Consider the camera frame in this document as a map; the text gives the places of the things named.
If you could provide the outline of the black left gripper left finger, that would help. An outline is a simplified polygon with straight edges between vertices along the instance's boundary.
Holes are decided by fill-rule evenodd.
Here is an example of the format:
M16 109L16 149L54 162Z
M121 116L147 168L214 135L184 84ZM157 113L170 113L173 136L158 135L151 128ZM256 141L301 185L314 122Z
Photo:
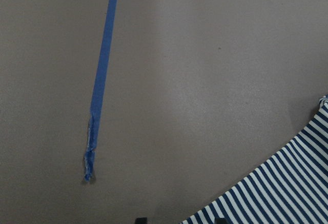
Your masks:
M135 219L135 224L147 224L147 218L146 217L139 217Z

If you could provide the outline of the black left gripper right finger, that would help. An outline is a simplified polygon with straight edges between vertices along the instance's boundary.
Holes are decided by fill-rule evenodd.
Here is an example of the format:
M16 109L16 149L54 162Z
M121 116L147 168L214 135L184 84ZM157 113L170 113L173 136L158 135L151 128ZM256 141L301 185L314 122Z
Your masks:
M214 224L226 224L225 218L215 217Z

